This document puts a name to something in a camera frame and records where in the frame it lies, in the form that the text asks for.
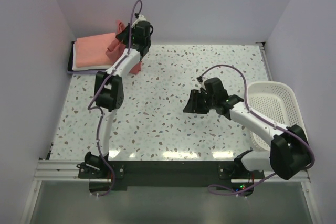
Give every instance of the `pink cloth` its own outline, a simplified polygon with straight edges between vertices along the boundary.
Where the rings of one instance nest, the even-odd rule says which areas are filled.
[[[125,25],[121,21],[117,21],[117,33],[121,33],[125,30]],[[110,58],[112,61],[112,64],[114,64],[120,56],[123,54],[124,50],[126,48],[126,45],[123,43],[120,43],[117,39],[114,39],[112,43],[107,47],[106,55]],[[130,73],[137,74],[141,71],[141,62],[136,64],[130,71]]]
[[[117,33],[120,33],[125,25],[117,21],[117,28]],[[125,47],[116,39],[115,33],[78,38],[75,42],[76,67],[113,65],[123,54]],[[137,74],[140,70],[141,62],[130,73]]]

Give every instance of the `basket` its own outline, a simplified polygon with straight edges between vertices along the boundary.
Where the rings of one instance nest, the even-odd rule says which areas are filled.
[[[299,104],[289,86],[281,82],[258,81],[247,87],[247,94],[248,104],[252,109],[287,126],[297,124],[306,133]],[[250,137],[253,150],[270,150],[270,146],[255,133],[251,132]]]

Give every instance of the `white wall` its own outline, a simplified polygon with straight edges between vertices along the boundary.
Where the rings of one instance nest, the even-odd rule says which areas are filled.
[[[77,37],[129,22],[135,0],[57,0]],[[266,41],[290,0],[143,0],[154,42],[251,44]]]
[[[72,32],[56,0],[0,0],[0,223],[18,223],[64,100]]]
[[[336,164],[336,0],[291,0],[266,43],[273,78],[290,85],[310,145],[313,192],[324,223],[334,223]]]

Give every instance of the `tabletop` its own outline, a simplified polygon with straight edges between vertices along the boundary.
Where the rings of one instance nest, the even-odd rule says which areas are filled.
[[[110,136],[110,158],[124,161],[227,161],[249,150],[250,132],[210,111],[183,113],[196,78],[216,64],[240,69],[248,84],[266,81],[259,46],[152,45],[139,74],[123,78],[124,103]],[[243,80],[228,68],[210,71],[229,95],[244,97]],[[87,110],[94,76],[73,75],[53,140],[50,159],[82,160],[96,148],[99,112]]]

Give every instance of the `metal frame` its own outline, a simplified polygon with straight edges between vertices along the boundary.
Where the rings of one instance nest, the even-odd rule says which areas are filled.
[[[267,73],[268,80],[273,81],[272,75],[270,74],[265,49],[262,43],[257,43],[260,48],[260,52],[265,64],[265,69]],[[41,189],[41,184],[43,181],[74,181],[74,182],[105,182],[106,179],[79,179],[78,178],[78,168],[77,164],[82,161],[55,161],[55,160],[39,160],[36,171],[34,174],[33,183],[31,185],[29,195],[26,201],[26,205],[22,214],[20,224],[30,224],[33,212],[36,206],[38,195]],[[265,176],[268,176],[271,172],[264,172]],[[311,192],[310,178],[308,172],[299,172],[291,180],[291,182],[300,182],[302,186],[302,191],[304,193],[308,210],[313,224],[322,224],[322,219],[318,211],[318,207],[314,196]],[[232,183],[246,183],[246,179],[232,179]],[[285,183],[286,181],[278,176],[273,176],[265,182],[279,182]]]

